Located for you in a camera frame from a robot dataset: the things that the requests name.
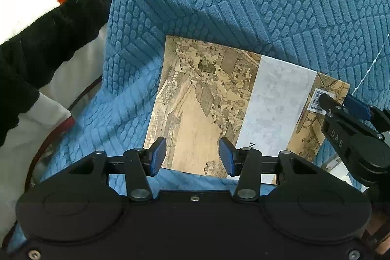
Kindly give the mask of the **striped red black white blanket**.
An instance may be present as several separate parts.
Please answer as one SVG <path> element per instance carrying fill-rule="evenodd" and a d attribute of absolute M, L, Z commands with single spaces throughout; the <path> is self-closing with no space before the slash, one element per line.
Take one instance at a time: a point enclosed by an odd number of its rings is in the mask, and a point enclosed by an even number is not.
<path fill-rule="evenodd" d="M 101 81 L 112 0 L 1 0 L 1 236 L 34 166 Z"/>

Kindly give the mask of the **blue textured sofa cover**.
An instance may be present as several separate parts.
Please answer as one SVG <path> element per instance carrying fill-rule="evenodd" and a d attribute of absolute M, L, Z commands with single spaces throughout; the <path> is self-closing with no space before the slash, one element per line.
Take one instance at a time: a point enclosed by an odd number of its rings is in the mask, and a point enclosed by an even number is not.
<path fill-rule="evenodd" d="M 93 150 L 120 155 L 143 143 L 167 35 L 294 63 L 389 106 L 389 0 L 112 0 L 101 81 L 73 108 L 45 177 Z"/>

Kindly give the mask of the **tan painting cover notebook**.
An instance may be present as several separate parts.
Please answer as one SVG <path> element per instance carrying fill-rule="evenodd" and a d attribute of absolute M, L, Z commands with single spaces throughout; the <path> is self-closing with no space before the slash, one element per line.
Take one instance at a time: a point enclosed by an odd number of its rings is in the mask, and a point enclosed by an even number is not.
<path fill-rule="evenodd" d="M 289 150 L 313 161 L 325 139 L 322 94 L 343 103 L 349 84 L 238 48 L 167 36 L 145 147 L 166 139 L 163 167 L 226 177 L 223 137 L 265 156 Z"/>

